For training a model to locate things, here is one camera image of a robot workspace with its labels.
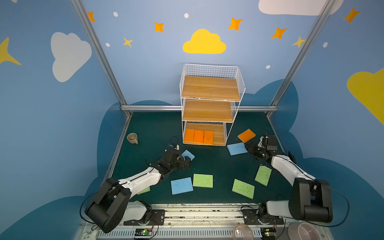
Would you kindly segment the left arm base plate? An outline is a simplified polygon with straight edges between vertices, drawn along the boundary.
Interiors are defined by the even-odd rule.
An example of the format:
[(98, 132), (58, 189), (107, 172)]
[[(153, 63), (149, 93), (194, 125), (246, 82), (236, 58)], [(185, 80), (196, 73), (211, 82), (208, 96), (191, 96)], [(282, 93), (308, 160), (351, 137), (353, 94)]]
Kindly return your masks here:
[(123, 222), (124, 226), (149, 226), (155, 223), (163, 226), (165, 221), (165, 210), (151, 210), (146, 212), (140, 220), (128, 220)]

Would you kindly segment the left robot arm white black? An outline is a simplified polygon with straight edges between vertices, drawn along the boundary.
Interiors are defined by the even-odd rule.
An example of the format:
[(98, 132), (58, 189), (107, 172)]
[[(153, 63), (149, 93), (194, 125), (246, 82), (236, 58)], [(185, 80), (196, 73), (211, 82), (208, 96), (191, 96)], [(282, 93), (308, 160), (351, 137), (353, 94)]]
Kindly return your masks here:
[(152, 163), (146, 170), (131, 177), (116, 180), (108, 178), (100, 189), (90, 195), (92, 200), (83, 210), (85, 214), (104, 233), (109, 233), (120, 223), (127, 221), (148, 221), (152, 207), (140, 201), (130, 203), (132, 197), (144, 189), (154, 186), (177, 170), (189, 169), (192, 159), (182, 156), (179, 147), (170, 146), (163, 156)]

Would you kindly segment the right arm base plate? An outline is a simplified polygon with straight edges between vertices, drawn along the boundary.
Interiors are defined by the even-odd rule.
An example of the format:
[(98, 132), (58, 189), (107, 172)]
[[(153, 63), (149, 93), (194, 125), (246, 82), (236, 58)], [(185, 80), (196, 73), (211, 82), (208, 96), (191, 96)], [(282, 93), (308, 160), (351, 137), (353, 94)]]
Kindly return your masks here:
[(265, 214), (259, 209), (252, 209), (250, 206), (240, 209), (244, 223), (246, 225), (284, 225), (284, 219), (282, 217), (271, 216)]

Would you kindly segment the orange sponge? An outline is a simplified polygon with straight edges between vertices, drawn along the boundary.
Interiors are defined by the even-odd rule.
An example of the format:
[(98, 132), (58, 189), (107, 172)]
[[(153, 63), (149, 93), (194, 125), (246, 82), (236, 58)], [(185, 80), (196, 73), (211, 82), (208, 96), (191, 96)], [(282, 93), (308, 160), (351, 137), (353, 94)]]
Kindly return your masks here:
[(194, 142), (195, 129), (186, 128), (184, 133), (184, 143), (191, 144)]
[(204, 130), (204, 145), (213, 145), (214, 144), (214, 132), (209, 130)]
[(195, 129), (193, 143), (194, 144), (203, 144), (204, 143), (204, 135), (205, 135), (204, 130)]
[(256, 134), (251, 130), (247, 129), (246, 131), (242, 132), (238, 135), (238, 138), (243, 142), (246, 143), (249, 140), (253, 139), (256, 136)]

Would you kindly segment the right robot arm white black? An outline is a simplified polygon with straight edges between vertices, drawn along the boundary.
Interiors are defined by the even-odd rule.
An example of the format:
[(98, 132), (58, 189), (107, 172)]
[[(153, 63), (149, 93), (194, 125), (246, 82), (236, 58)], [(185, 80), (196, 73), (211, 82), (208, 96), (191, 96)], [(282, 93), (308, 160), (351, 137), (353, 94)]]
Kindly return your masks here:
[(273, 217), (321, 223), (333, 220), (329, 183), (306, 173), (291, 153), (279, 151), (275, 136), (262, 136), (258, 143), (248, 141), (245, 148), (254, 158), (265, 160), (292, 186), (289, 200), (267, 201), (259, 206), (257, 215), (261, 223), (268, 224)]

